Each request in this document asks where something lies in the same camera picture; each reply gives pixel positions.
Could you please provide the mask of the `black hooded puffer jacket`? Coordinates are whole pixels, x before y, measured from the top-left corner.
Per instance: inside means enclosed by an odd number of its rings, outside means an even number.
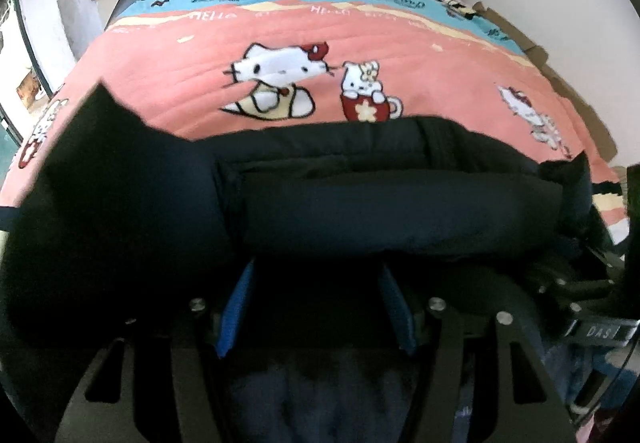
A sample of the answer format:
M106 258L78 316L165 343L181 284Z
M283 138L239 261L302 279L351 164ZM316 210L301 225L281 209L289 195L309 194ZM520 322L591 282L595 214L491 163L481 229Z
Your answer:
M449 120L183 140L98 86L1 223L1 437L56 442L96 353L180 335L253 267L212 378L219 442L385 442L387 270L537 273L566 222L600 222L585 156L538 163ZM544 356L577 432L618 348Z

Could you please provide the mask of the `Hello Kitty striped blanket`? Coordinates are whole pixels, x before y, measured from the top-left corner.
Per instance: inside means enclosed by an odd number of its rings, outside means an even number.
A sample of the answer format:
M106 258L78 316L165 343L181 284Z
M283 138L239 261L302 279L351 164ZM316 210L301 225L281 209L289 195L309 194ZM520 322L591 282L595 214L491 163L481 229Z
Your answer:
M187 140L438 116L539 162L586 155L612 241L629 234L620 180L574 105L460 0L137 0L93 41L25 138L3 204L22 200L98 83Z

